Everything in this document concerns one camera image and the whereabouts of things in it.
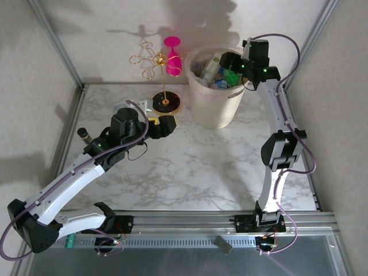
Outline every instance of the white marble tabletop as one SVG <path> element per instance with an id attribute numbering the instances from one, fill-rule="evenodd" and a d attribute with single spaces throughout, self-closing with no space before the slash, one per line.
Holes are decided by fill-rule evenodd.
<path id="1" fill-rule="evenodd" d="M 115 104 L 139 101 L 161 90 L 162 85 L 91 85 L 66 167 L 85 147 L 76 134 L 78 128 L 86 128 L 95 138 L 110 125 Z M 260 148 L 270 135 L 258 95 L 246 91 L 233 121 L 223 129 L 210 130 L 191 116 L 188 85 L 167 85 L 167 90 L 182 100 L 174 133 L 147 140 L 145 155 L 116 164 L 76 195 L 66 209 L 103 201 L 114 210 L 253 210 L 265 174 Z M 131 158 L 143 151 L 144 146 L 133 148 Z M 301 158 L 294 168 L 304 169 Z M 306 176 L 288 176 L 281 204 L 288 210 L 316 209 Z"/>

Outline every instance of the black round base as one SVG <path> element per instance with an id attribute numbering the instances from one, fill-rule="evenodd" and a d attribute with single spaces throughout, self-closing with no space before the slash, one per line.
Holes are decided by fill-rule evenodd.
<path id="1" fill-rule="evenodd" d="M 165 103 L 164 92 L 157 93 L 153 97 L 153 109 L 159 115 L 173 115 L 179 111 L 180 106 L 180 98 L 173 92 L 166 91 L 166 100 L 168 103 Z"/>

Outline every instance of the green object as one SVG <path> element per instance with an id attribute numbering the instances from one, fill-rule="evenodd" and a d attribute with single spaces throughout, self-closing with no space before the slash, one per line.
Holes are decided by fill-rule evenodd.
<path id="1" fill-rule="evenodd" d="M 234 73 L 231 70 L 224 70 L 225 80 L 227 81 L 229 87 L 237 86 L 239 83 L 240 76 L 236 73 Z"/>
<path id="2" fill-rule="evenodd" d="M 75 239 L 75 234 L 74 233 L 68 235 L 67 240 L 65 241 L 65 248 L 73 248 L 74 239 Z"/>

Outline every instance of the white plastic bucket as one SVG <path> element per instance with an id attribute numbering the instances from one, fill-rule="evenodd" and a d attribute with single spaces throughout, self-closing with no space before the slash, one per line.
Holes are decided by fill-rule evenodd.
<path id="1" fill-rule="evenodd" d="M 241 55 L 243 50 L 224 44 L 213 44 L 197 48 L 185 58 L 185 71 L 191 91 L 192 116 L 197 123 L 210 129 L 223 128 L 230 124 L 244 94 L 243 86 L 234 86 L 230 89 L 210 89 L 194 78 L 190 65 L 193 62 L 209 60 L 216 52 L 221 54 L 235 52 Z"/>

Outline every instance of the dark cylinder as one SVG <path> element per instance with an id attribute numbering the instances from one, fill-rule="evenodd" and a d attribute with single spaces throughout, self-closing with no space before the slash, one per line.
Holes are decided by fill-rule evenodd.
<path id="1" fill-rule="evenodd" d="M 92 141 L 91 136 L 89 135 L 87 129 L 85 128 L 79 128 L 77 130 L 77 134 L 80 138 L 82 138 L 83 142 L 85 142 L 86 145 L 89 145 Z"/>

